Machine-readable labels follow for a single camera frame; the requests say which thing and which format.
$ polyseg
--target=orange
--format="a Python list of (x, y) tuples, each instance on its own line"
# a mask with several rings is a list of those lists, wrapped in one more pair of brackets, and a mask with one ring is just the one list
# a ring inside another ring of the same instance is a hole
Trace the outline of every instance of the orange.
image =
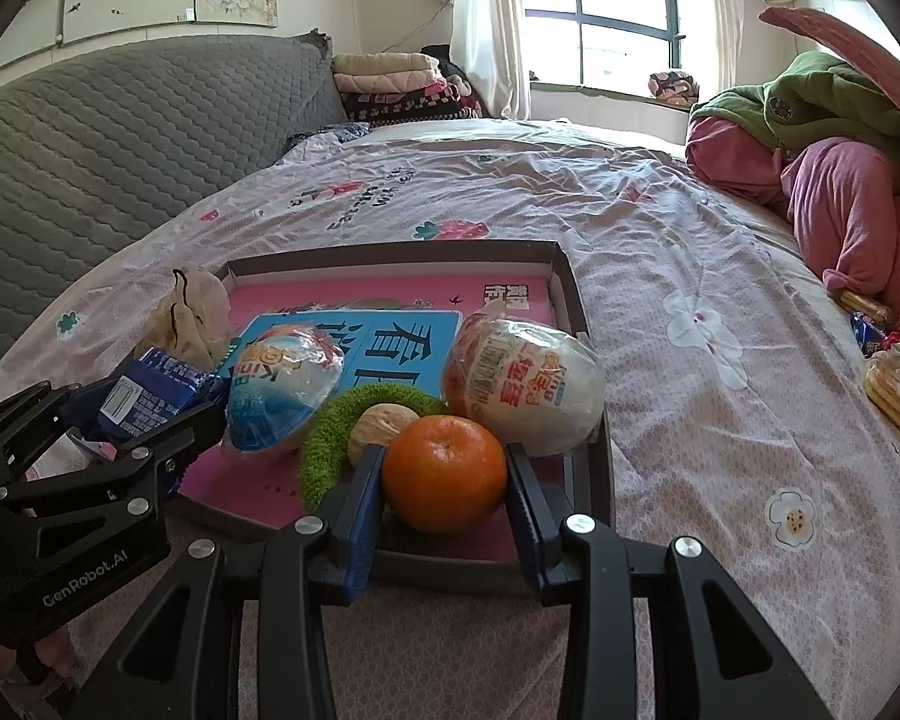
[(425, 416), (386, 449), (384, 495), (420, 533), (461, 533), (500, 505), (506, 457), (482, 425), (462, 416)]

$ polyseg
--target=pink floral bedsheet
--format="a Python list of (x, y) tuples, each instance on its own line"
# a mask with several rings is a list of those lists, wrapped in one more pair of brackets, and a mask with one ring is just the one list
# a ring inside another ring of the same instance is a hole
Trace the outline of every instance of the pink floral bedsheet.
[[(900, 436), (728, 198), (612, 133), (402, 131), (304, 143), (112, 257), (7, 353), (0, 398), (105, 375), (183, 263), (457, 234), (556, 240), (607, 368), (618, 529), (701, 538), (834, 716), (874, 717), (900, 681)], [(61, 444), (40, 470), (76, 464)], [(179, 554), (199, 529), (173, 532)], [(165, 567), (74, 621), (84, 672)], [(556, 713), (563, 610), (375, 586), (325, 620), (341, 718)], [(247, 641), (254, 624), (251, 610)], [(646, 631), (639, 652), (646, 676)], [(245, 647), (243, 717), (255, 714), (254, 657)], [(646, 679), (640, 695), (649, 718)]]

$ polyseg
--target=green fuzzy toy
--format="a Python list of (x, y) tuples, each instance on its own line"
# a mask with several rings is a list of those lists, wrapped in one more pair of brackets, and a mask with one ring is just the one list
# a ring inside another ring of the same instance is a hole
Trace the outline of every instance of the green fuzzy toy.
[(362, 414), (378, 403), (406, 406), (419, 416), (450, 413), (442, 400), (406, 384), (361, 384), (323, 404), (303, 445), (298, 471), (300, 499), (308, 512), (315, 512), (340, 481), (350, 433)]

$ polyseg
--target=green blanket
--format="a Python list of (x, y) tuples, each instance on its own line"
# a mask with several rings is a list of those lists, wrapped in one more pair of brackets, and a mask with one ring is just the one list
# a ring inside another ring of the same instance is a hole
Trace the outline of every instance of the green blanket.
[(898, 109), (866, 76), (825, 52), (802, 53), (778, 79), (727, 89), (690, 113), (704, 116), (736, 122), (767, 148), (801, 151), (842, 136), (900, 163)]

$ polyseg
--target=stack of blankets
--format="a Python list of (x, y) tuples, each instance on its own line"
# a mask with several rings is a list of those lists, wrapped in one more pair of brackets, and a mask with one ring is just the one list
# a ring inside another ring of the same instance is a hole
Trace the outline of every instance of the stack of blankets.
[(439, 60), (424, 53), (340, 53), (333, 71), (351, 122), (376, 127), (482, 116), (466, 79), (444, 77)]

